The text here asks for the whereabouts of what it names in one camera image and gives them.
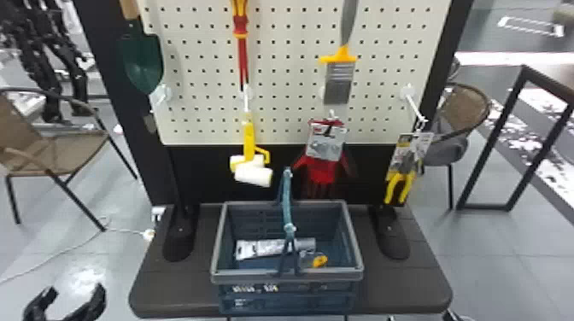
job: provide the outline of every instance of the dark gray table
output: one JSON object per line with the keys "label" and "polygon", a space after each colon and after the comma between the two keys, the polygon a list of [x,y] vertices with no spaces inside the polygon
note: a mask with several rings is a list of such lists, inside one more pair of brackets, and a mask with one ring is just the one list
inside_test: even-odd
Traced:
{"label": "dark gray table", "polygon": [[[221,317],[217,288],[209,265],[221,207],[202,207],[193,253],[177,263],[163,259],[161,247],[171,209],[163,215],[130,293],[130,306],[140,318]],[[365,206],[349,206],[365,263],[352,314],[444,312],[453,293],[435,255],[407,208],[400,220],[411,245],[411,256],[392,261],[380,254]]]}

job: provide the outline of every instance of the white cable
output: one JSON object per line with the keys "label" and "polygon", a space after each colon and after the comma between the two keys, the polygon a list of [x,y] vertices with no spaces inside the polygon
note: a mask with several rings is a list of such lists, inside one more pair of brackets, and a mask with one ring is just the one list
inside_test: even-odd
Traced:
{"label": "white cable", "polygon": [[[104,219],[107,219],[107,220],[108,220],[106,223],[102,223],[102,225],[107,228],[106,231],[139,234],[139,235],[145,237],[145,232],[134,231],[134,230],[127,230],[127,229],[108,229],[108,226],[111,224],[112,219],[109,218],[109,217],[105,217],[105,216],[99,218],[99,220],[104,220]],[[46,260],[40,262],[39,264],[37,264],[37,265],[35,265],[35,266],[29,268],[28,270],[26,270],[26,271],[24,271],[24,272],[16,273],[16,274],[14,274],[14,275],[12,275],[12,276],[9,276],[9,277],[0,279],[0,286],[1,286],[1,285],[4,285],[5,283],[7,283],[7,282],[9,282],[9,281],[12,281],[12,280],[18,278],[18,277],[23,277],[23,276],[25,276],[25,275],[28,274],[28,273],[31,273],[31,272],[36,271],[37,269],[39,269],[39,268],[42,267],[42,266],[45,266],[46,264],[48,264],[50,261],[52,261],[52,260],[55,259],[55,258],[58,258],[58,257],[60,257],[60,256],[62,256],[62,255],[64,255],[64,254],[66,254],[66,253],[68,253],[68,252],[74,251],[74,250],[77,249],[77,248],[83,247],[84,245],[86,245],[87,243],[91,242],[92,240],[94,240],[96,237],[100,236],[100,235],[103,234],[103,233],[104,233],[104,232],[102,232],[102,231],[98,231],[98,232],[96,232],[93,236],[91,236],[91,237],[88,238],[87,240],[83,241],[82,243],[80,243],[80,244],[78,244],[78,245],[74,245],[74,246],[72,246],[71,248],[63,249],[62,251],[60,251],[60,252],[58,252],[58,253],[56,253],[56,254],[50,256],[48,259],[46,259]]]}

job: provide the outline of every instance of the white paint roller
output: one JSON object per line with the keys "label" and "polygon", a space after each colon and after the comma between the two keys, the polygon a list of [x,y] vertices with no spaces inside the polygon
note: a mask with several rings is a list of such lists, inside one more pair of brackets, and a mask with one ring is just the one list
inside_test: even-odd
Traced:
{"label": "white paint roller", "polygon": [[245,161],[245,156],[243,156],[243,155],[233,155],[232,157],[230,157],[229,158],[229,166],[231,168],[231,171],[235,172],[235,170],[237,170],[237,166],[239,166],[239,165],[250,165],[250,166],[255,166],[255,167],[263,167],[264,161],[265,161],[265,156],[262,154],[256,154],[252,161],[248,161],[246,163],[242,163],[242,161]]}
{"label": "white paint roller", "polygon": [[249,163],[237,165],[235,180],[241,183],[253,184],[261,187],[271,187],[273,170],[261,166],[253,166]]}

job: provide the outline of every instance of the chair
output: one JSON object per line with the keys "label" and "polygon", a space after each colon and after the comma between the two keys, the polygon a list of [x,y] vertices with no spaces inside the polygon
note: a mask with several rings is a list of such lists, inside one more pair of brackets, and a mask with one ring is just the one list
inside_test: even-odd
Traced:
{"label": "chair", "polygon": [[468,148],[468,136],[490,114],[491,100],[470,85],[448,83],[447,95],[433,120],[430,130],[435,139],[423,160],[424,166],[446,166],[448,169],[448,208],[453,209],[453,166]]}
{"label": "chair", "polygon": [[[68,133],[61,132],[49,137],[42,136],[40,131],[28,124],[14,104],[3,95],[7,91],[37,92],[77,103],[92,111],[99,129]],[[108,134],[102,120],[87,103],[43,90],[14,87],[0,88],[0,164],[8,170],[5,183],[15,223],[20,224],[21,218],[16,205],[12,178],[47,176],[60,186],[64,193],[78,205],[100,231],[105,231],[106,229],[100,221],[67,187],[76,174],[84,168],[105,143],[112,145],[130,171],[130,174],[135,179],[138,179],[126,157],[120,152],[120,149]],[[65,180],[60,179],[60,176],[65,175],[67,175]]]}

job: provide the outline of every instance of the chair leg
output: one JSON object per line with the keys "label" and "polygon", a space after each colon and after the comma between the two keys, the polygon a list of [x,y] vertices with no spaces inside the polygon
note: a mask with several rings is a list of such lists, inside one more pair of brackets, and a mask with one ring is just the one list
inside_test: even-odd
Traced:
{"label": "chair leg", "polygon": [[112,147],[115,149],[115,152],[118,153],[118,156],[121,158],[121,161],[124,162],[124,165],[126,165],[127,169],[132,174],[133,179],[138,179],[138,175],[136,174],[136,171],[134,171],[132,166],[130,165],[130,163],[127,162],[126,157],[121,153],[121,150],[118,147],[118,145],[115,144],[114,139],[112,139],[111,137],[108,137],[108,141],[109,141],[109,143],[112,144]]}
{"label": "chair leg", "polygon": [[54,180],[54,183],[60,186],[60,188],[64,191],[64,193],[66,193],[66,195],[70,199],[72,199],[72,201],[76,203],[76,205],[78,205],[78,207],[82,210],[82,212],[84,212],[85,216],[87,216],[88,219],[90,219],[100,231],[102,232],[106,231],[106,228],[102,225],[102,223],[98,219],[96,219],[96,217],[88,209],[88,207],[86,207],[84,203],[79,200],[79,198],[67,187],[67,185],[64,182],[62,182],[60,178],[58,178],[52,171],[46,171],[46,173],[52,178],[52,180]]}
{"label": "chair leg", "polygon": [[5,182],[8,198],[10,199],[10,206],[12,207],[12,214],[14,215],[14,222],[20,224],[22,221],[20,220],[20,212],[18,212],[18,206],[16,205],[16,195],[14,193],[14,186],[12,185],[12,177],[6,175]]}
{"label": "chair leg", "polygon": [[453,165],[448,164],[448,209],[453,209]]}
{"label": "chair leg", "polygon": [[70,184],[70,182],[72,181],[73,178],[76,177],[76,175],[78,174],[78,172],[79,172],[79,170],[76,171],[76,172],[71,173],[70,176],[68,176],[68,177],[66,178],[66,180],[64,181],[64,184],[66,184],[66,185]]}

